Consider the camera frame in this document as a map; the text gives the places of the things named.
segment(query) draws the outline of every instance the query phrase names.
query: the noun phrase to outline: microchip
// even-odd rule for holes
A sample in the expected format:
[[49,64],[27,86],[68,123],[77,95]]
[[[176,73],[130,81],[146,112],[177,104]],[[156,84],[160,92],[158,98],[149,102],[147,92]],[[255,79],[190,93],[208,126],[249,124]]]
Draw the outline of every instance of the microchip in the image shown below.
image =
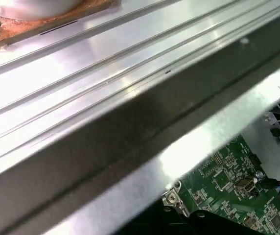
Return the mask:
[[271,220],[271,223],[273,224],[274,228],[277,230],[280,227],[280,216],[275,215],[275,217]]
[[195,199],[195,202],[196,202],[197,204],[200,204],[200,203],[202,202],[202,198],[201,198],[201,197],[198,197],[197,199]]
[[256,220],[255,220],[254,218],[248,217],[248,218],[246,218],[246,219],[244,220],[244,225],[245,225],[246,227],[250,228],[250,227],[252,227],[252,226],[255,224],[255,222],[256,222]]
[[213,179],[216,181],[217,186],[219,186],[221,190],[223,190],[230,182],[228,176],[223,170],[217,175],[215,175]]

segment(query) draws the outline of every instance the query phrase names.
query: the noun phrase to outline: mounting hole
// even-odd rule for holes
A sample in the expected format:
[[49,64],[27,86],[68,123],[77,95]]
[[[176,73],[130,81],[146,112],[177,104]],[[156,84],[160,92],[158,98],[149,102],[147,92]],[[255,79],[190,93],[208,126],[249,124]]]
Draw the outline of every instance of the mounting hole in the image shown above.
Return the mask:
[[205,214],[202,213],[202,212],[198,212],[198,213],[197,213],[197,217],[199,217],[199,218],[204,218],[204,217],[205,217]]

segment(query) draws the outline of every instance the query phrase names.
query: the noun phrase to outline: metal rail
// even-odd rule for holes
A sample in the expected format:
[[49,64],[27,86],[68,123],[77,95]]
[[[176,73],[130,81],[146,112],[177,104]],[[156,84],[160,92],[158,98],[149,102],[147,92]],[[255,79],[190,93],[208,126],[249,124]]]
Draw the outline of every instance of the metal rail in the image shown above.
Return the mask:
[[0,52],[0,173],[114,108],[104,100],[118,95],[119,105],[178,61],[196,63],[278,16],[278,0],[125,0],[10,45]]

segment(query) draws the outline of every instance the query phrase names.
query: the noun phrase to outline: circuit board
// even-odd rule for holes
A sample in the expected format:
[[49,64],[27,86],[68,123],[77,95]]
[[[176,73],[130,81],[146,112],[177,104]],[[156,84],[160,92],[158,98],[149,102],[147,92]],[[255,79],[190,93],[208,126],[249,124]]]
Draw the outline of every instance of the circuit board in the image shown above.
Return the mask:
[[[280,235],[277,191],[250,185],[258,171],[258,161],[238,136],[186,175],[178,194],[189,212],[207,210],[265,235]],[[242,190],[248,187],[254,193]]]

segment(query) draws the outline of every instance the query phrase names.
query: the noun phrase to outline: copper plate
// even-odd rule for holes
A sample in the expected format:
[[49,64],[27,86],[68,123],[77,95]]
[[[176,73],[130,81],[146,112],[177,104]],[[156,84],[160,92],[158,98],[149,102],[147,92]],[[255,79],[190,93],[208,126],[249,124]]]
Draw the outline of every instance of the copper plate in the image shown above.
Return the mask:
[[76,21],[112,6],[115,0],[84,0],[70,12],[46,20],[18,21],[0,17],[0,48]]

